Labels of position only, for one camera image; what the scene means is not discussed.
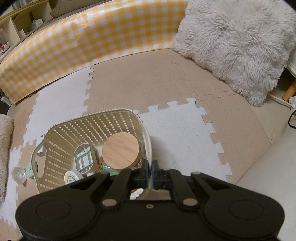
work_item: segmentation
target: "round wooden lid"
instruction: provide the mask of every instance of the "round wooden lid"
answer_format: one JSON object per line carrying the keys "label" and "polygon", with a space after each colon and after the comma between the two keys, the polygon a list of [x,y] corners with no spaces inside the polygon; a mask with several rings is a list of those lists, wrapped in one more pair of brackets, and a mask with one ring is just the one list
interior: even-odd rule
{"label": "round wooden lid", "polygon": [[133,167],[140,160],[140,146],[132,134],[115,133],[104,143],[102,157],[108,166],[116,170]]}

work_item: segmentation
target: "cable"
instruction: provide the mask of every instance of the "cable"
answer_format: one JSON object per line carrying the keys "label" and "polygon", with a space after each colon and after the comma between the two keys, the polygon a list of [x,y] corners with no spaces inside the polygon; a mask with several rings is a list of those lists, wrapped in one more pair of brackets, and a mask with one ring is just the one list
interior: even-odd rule
{"label": "cable", "polygon": [[296,110],[293,111],[293,113],[290,115],[290,118],[289,118],[289,120],[288,120],[288,125],[289,125],[289,127],[293,128],[293,129],[296,129],[296,126],[292,126],[292,125],[290,124],[290,120],[291,120],[292,116],[295,114],[295,112],[296,112]]}
{"label": "cable", "polygon": [[289,103],[289,102],[287,102],[287,101],[284,101],[283,99],[280,99],[280,98],[278,98],[278,97],[276,97],[276,96],[274,96],[274,95],[272,95],[272,94],[270,94],[270,93],[267,93],[267,95],[268,95],[272,100],[274,100],[275,102],[277,102],[277,103],[279,103],[279,104],[285,105],[285,106],[289,107],[290,109],[291,109],[291,108],[292,108],[292,109],[295,108],[295,105],[294,105],[294,104],[291,104],[291,103]]}

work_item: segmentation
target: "white foam tile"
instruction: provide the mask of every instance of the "white foam tile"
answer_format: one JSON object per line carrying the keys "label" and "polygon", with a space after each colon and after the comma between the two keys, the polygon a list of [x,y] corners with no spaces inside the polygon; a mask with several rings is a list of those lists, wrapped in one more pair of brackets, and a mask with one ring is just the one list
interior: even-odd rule
{"label": "white foam tile", "polygon": [[151,137],[153,158],[160,168],[177,169],[183,175],[200,171],[226,181],[232,172],[228,163],[220,162],[218,153],[223,153],[223,148],[210,136],[215,130],[204,123],[204,108],[197,108],[194,98],[187,100],[183,105],[169,102],[170,107],[161,110],[150,106],[149,112],[140,114]]}
{"label": "white foam tile", "polygon": [[69,74],[39,91],[36,104],[29,117],[24,135],[24,143],[32,144],[33,140],[46,134],[52,126],[82,116],[87,111],[84,101],[88,99],[89,76],[93,69],[87,67]]}
{"label": "white foam tile", "polygon": [[15,221],[15,211],[17,208],[17,184],[12,179],[11,171],[13,167],[18,165],[21,157],[20,150],[21,147],[18,149],[14,148],[9,152],[6,196],[4,203],[0,202],[0,218],[14,227],[17,225]]}

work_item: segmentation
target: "furry blanket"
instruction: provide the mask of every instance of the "furry blanket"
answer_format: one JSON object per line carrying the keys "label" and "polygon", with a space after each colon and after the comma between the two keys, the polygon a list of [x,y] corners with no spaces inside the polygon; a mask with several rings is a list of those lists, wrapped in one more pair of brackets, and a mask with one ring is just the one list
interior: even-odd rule
{"label": "furry blanket", "polygon": [[296,12],[282,0],[189,0],[172,49],[261,106],[296,43]]}
{"label": "furry blanket", "polygon": [[7,161],[13,120],[0,114],[0,202],[4,202],[7,180]]}

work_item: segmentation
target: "basket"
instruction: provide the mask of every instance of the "basket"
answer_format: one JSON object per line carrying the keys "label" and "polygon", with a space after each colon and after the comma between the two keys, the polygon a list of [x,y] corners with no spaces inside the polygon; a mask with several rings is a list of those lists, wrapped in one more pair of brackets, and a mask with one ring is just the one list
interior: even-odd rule
{"label": "basket", "polygon": [[[107,138],[117,132],[128,132],[143,143],[143,158],[151,165],[150,136],[138,115],[128,109],[86,115],[50,128],[43,141],[33,151],[31,166],[38,192],[43,193],[65,185],[64,174],[75,169],[73,153],[79,145],[89,143],[102,153]],[[32,163],[35,163],[36,154],[42,146],[46,149],[45,165],[42,177],[38,177],[36,167]]]}

